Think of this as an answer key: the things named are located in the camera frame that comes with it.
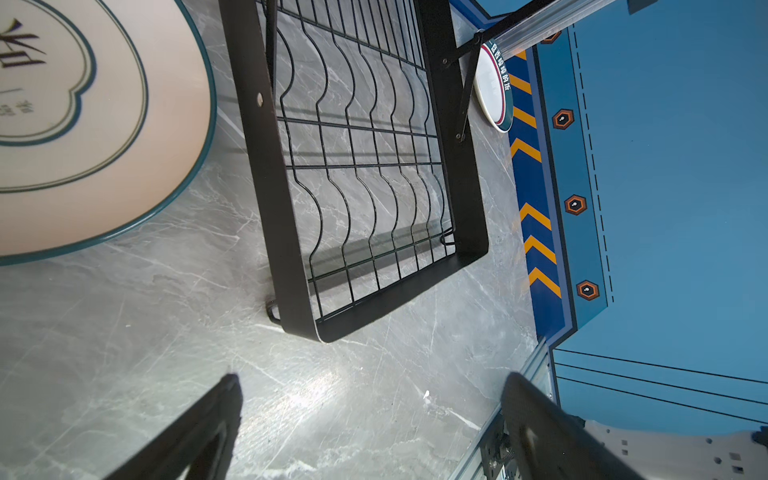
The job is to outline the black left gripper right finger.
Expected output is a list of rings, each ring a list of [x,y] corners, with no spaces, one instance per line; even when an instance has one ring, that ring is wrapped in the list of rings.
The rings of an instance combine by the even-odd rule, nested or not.
[[[518,372],[505,381],[501,412],[523,479],[640,477]]]

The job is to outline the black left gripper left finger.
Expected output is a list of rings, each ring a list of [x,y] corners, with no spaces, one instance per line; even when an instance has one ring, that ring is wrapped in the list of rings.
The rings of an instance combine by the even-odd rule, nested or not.
[[[236,374],[219,382],[110,479],[224,479],[241,423],[243,393]]]

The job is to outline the white flower outline plate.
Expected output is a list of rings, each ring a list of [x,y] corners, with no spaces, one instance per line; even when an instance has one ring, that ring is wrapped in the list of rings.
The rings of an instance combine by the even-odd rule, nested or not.
[[[1,5],[1,262],[87,248],[191,183],[215,130],[211,62],[180,1]]]

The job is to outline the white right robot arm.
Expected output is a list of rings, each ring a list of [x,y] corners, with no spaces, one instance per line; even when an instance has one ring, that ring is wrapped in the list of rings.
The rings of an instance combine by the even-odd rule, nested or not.
[[[767,428],[687,436],[625,430],[574,418],[645,479],[765,479]]]

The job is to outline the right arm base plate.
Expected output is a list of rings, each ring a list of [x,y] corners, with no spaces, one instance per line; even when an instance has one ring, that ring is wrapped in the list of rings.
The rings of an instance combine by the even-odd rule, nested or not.
[[[506,437],[507,434],[504,432],[504,429],[489,429],[483,435],[479,447],[481,469],[485,479],[497,480],[508,478],[506,470],[508,462],[506,456],[508,453]]]

